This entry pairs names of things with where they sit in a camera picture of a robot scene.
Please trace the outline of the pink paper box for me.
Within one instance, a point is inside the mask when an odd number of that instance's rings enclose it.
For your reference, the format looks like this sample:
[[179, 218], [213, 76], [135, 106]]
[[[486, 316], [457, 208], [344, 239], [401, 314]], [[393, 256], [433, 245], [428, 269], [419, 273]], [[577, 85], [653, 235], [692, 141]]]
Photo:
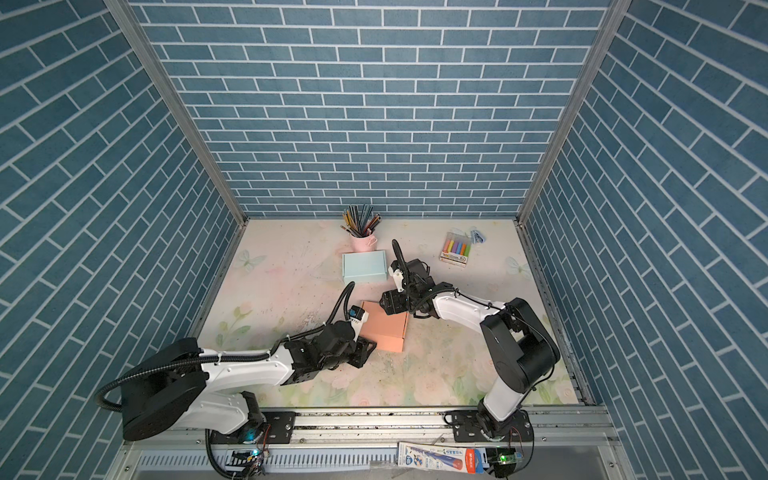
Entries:
[[377, 349], [400, 353], [404, 350], [409, 314], [388, 315], [376, 302], [364, 301], [362, 308], [368, 314], [360, 335], [377, 343]]

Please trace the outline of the light blue paper box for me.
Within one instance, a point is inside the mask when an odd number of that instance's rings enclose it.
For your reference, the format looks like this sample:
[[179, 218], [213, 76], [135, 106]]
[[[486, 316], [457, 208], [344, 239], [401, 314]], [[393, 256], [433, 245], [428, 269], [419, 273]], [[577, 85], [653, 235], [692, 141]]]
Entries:
[[342, 279], [345, 284], [381, 283], [388, 279], [385, 251], [344, 253], [342, 255]]

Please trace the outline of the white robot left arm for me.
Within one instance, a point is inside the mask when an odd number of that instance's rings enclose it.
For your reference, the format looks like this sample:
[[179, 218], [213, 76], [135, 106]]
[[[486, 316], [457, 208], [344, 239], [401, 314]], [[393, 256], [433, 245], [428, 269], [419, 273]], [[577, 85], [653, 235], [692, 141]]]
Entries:
[[267, 419], [252, 386], [300, 384], [343, 364], [360, 368], [375, 350], [361, 335], [368, 312], [349, 302], [353, 289], [346, 285], [324, 323], [269, 349], [216, 351], [183, 338], [99, 387], [93, 400], [121, 414], [126, 441], [190, 428], [255, 444], [267, 435]]

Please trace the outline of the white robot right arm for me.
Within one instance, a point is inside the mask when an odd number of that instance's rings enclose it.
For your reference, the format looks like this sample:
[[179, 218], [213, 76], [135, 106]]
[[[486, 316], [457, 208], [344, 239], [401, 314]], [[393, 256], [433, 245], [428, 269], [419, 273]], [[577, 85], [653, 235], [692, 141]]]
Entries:
[[474, 423], [489, 439], [508, 435], [527, 396], [554, 373], [561, 359], [556, 342], [525, 300], [472, 297], [450, 283], [435, 282], [421, 260], [407, 261], [398, 241], [392, 248], [389, 274], [396, 288], [384, 292], [379, 305], [389, 315], [451, 321], [483, 337], [496, 379], [479, 401]]

